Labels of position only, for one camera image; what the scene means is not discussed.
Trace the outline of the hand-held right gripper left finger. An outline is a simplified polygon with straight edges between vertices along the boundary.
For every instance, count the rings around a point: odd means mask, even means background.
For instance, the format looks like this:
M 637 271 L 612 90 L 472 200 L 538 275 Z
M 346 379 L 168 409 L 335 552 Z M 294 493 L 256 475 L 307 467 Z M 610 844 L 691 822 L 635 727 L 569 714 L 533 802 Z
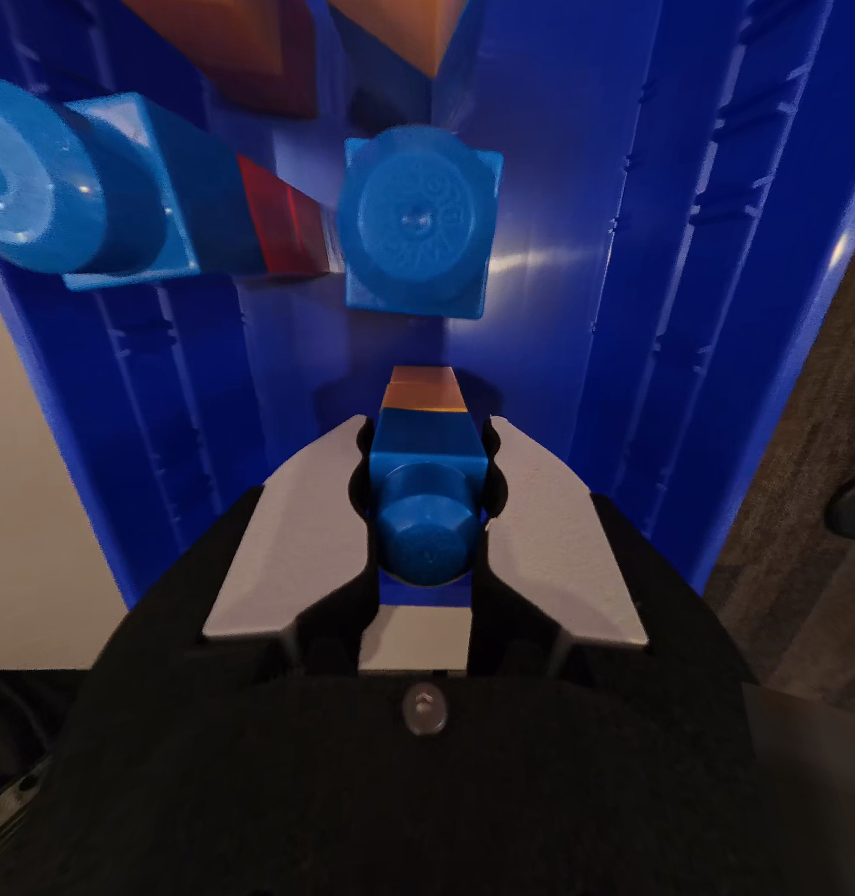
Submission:
M 293 668 L 358 672 L 379 609 L 368 519 L 375 430 L 355 415 L 268 477 L 203 625 L 206 640 L 276 639 Z

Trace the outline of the blue toy block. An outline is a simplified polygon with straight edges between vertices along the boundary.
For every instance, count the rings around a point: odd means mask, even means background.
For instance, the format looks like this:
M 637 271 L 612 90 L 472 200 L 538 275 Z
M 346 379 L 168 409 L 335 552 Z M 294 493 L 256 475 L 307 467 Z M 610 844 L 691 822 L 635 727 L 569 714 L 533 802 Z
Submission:
M 381 566 L 418 587 L 470 569 L 489 459 L 466 411 L 384 407 L 368 456 Z
M 503 169 L 502 153 L 433 126 L 344 140 L 336 229 L 346 307 L 480 319 Z
M 238 156 L 136 92 L 0 80 L 0 257 L 72 290 L 267 272 Z

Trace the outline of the blue plastic bin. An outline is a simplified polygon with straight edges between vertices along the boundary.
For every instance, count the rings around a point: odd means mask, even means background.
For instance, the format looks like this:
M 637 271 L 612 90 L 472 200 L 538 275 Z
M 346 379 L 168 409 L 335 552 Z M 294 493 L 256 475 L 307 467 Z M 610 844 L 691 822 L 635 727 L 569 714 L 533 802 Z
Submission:
M 487 2 L 449 127 L 504 156 L 477 321 L 343 275 L 0 310 L 122 599 L 396 363 L 449 364 L 701 591 L 855 249 L 855 2 Z

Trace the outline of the red toy block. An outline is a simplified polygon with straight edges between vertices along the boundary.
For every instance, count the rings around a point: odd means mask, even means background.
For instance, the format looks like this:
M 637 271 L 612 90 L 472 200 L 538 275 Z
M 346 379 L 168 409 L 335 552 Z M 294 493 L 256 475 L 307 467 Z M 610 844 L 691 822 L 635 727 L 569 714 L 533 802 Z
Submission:
M 236 156 L 268 276 L 310 279 L 330 273 L 320 204 L 246 156 Z

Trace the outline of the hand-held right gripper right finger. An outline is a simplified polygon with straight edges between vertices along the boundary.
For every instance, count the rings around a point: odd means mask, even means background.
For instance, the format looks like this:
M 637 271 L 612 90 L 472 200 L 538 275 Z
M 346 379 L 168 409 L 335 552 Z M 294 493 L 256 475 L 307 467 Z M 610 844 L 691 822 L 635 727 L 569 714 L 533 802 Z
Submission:
M 589 487 L 502 416 L 489 458 L 470 587 L 470 674 L 581 674 L 585 646 L 643 651 L 649 635 Z

